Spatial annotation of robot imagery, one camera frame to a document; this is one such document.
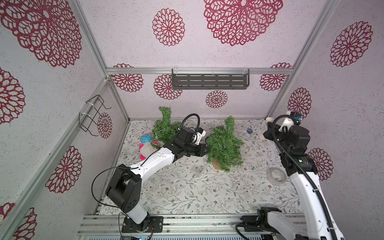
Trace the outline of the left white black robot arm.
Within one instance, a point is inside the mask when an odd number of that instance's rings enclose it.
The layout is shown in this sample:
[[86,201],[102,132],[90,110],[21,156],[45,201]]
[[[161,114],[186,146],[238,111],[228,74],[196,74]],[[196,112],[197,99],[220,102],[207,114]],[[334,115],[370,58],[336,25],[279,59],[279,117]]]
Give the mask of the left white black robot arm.
[[201,143],[205,136],[206,131],[200,127],[196,131],[182,127],[174,138],[141,163],[116,167],[106,189],[107,197],[135,224],[145,223],[149,214],[139,203],[143,183],[184,156],[203,157],[208,154],[209,148]]

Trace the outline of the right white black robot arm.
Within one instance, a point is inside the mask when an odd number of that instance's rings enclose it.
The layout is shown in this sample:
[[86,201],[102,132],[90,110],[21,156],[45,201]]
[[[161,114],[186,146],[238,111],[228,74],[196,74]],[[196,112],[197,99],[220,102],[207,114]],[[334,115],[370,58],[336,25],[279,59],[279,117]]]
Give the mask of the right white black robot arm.
[[265,224],[287,240],[343,240],[345,236],[324,199],[318,169],[306,153],[309,130],[293,123],[281,127],[268,122],[267,126],[263,135],[279,150],[282,165],[299,196],[306,227],[295,226],[294,221],[278,210],[265,211]]

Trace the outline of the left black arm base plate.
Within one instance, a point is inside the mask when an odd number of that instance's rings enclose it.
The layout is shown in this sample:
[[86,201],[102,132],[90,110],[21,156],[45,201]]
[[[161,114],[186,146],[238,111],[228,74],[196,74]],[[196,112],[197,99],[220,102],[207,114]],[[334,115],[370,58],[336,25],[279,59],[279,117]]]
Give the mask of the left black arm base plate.
[[130,218],[125,218],[122,233],[161,233],[163,231],[164,217],[147,216],[140,224]]

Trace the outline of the small green christmas tree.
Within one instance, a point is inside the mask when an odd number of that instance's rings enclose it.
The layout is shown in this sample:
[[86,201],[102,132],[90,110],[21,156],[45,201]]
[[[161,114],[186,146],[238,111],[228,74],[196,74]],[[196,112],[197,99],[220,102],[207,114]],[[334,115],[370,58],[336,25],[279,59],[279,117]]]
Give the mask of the small green christmas tree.
[[179,132],[181,122],[172,122],[170,107],[159,107],[162,113],[162,119],[156,120],[152,130],[152,143],[151,146],[155,149],[160,149],[163,145],[174,138]]
[[207,162],[217,161],[220,170],[229,172],[232,167],[243,164],[241,147],[244,142],[235,136],[235,118],[229,116],[224,125],[212,128],[212,134],[207,137],[206,143],[210,149]]

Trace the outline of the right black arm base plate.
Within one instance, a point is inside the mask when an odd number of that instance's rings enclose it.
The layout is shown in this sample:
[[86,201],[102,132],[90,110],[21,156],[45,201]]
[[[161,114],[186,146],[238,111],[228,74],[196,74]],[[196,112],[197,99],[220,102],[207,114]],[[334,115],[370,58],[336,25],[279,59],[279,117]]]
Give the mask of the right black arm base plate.
[[256,230],[262,231],[261,222],[262,222],[262,214],[258,213],[256,215],[246,215],[240,218],[243,221],[243,225],[245,232],[254,232]]

